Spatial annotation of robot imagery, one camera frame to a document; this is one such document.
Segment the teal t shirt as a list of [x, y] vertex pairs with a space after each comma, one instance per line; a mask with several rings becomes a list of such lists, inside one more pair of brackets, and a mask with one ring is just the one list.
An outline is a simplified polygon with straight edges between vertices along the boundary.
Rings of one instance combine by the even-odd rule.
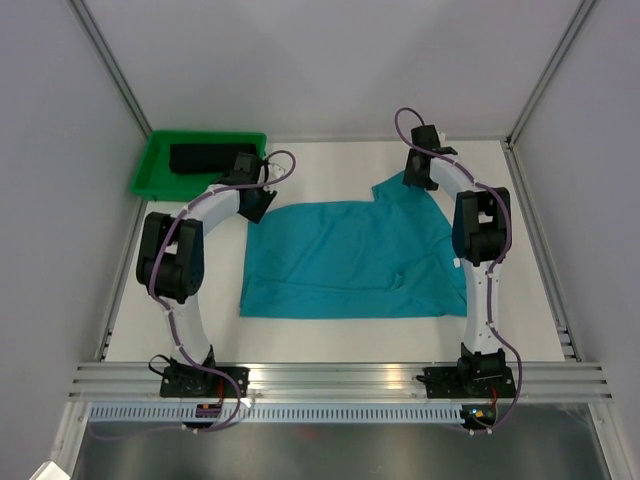
[[370, 201], [299, 203], [248, 229], [240, 313], [275, 319], [463, 317], [465, 275], [433, 196], [396, 174]]

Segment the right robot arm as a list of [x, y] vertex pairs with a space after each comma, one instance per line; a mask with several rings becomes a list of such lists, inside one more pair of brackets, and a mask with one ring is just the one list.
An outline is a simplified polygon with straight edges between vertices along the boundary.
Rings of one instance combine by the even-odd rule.
[[510, 194], [476, 180], [454, 149], [441, 145], [433, 125], [413, 128], [406, 143], [403, 183], [441, 189], [454, 201], [451, 241], [465, 275], [467, 324], [452, 382], [478, 395], [509, 373], [496, 330], [501, 264], [511, 246]]

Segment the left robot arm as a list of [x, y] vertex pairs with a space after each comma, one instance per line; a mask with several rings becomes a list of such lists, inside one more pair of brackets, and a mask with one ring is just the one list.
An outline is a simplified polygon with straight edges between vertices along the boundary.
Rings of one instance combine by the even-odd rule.
[[269, 156], [240, 153], [230, 171], [174, 213], [151, 212], [144, 220], [136, 279], [161, 309], [173, 344], [170, 360], [187, 367], [183, 383], [195, 395], [209, 395], [218, 384], [198, 300], [205, 239], [233, 216], [259, 223], [277, 195], [272, 186], [289, 175]]

